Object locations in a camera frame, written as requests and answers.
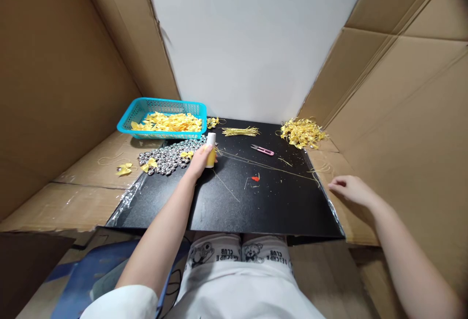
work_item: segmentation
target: hand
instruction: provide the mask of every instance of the hand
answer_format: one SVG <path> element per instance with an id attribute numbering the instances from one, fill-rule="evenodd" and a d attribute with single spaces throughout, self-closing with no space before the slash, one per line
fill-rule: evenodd
<path id="1" fill-rule="evenodd" d="M 206 161 L 208 159 L 208 156 L 210 155 L 211 150 L 213 149 L 212 145 L 206 145 L 201 146 L 195 153 L 194 156 L 192 157 L 192 161 L 189 164 L 189 168 L 187 169 L 187 172 L 185 174 L 190 174 L 191 176 L 195 177 L 195 179 L 198 179 L 201 176 L 201 173 L 203 173 L 203 170 L 206 167 Z"/>
<path id="2" fill-rule="evenodd" d="M 385 203 L 365 182 L 355 176 L 345 175 L 335 177 L 328 184 L 328 188 L 349 199 L 351 202 L 361 204 L 369 209 Z"/>

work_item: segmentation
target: white wall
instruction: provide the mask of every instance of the white wall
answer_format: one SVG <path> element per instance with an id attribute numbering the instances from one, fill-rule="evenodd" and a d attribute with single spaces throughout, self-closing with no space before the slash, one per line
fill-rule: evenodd
<path id="1" fill-rule="evenodd" d="M 153 0 L 183 100 L 209 115 L 295 117 L 357 0 Z"/>

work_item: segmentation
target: white cap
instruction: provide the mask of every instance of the white cap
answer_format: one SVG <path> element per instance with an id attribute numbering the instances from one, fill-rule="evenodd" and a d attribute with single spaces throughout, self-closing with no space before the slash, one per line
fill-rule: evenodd
<path id="1" fill-rule="evenodd" d="M 214 147 L 216 144 L 216 134 L 215 133 L 208 133 L 208 137 L 206 139 L 206 145 L 211 145 Z"/>

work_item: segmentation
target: pile of silver bells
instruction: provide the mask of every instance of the pile of silver bells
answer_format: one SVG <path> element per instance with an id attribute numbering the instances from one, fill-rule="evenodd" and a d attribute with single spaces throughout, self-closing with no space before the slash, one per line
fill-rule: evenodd
<path id="1" fill-rule="evenodd" d="M 198 148 L 206 143 L 206 136 L 202 135 L 201 139 L 195 140 L 185 140 L 179 143 L 174 143 L 170 146 L 164 148 L 155 149 L 150 152 L 140 153 L 138 156 L 138 161 L 140 166 L 143 166 L 148 163 L 150 158 L 154 158 L 157 163 L 157 168 L 149 167 L 148 175 L 161 174 L 161 175 L 170 175 L 176 168 L 180 166 L 182 169 L 190 163 L 190 158 L 181 157 L 182 152 L 195 152 Z"/>

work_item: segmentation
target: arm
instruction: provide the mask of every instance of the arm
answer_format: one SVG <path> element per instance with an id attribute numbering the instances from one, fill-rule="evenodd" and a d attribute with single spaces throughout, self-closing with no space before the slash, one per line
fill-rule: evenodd
<path id="1" fill-rule="evenodd" d="M 397 213 L 360 178 L 340 176 L 330 190 L 367 207 L 375 219 L 398 297 L 410 318 L 462 318 L 464 306 Z"/>
<path id="2" fill-rule="evenodd" d="M 196 180 L 205 169 L 212 146 L 202 146 L 174 193 L 146 230 L 128 260 L 116 288 L 127 285 L 151 287 L 158 297 L 171 270 L 189 218 Z"/>

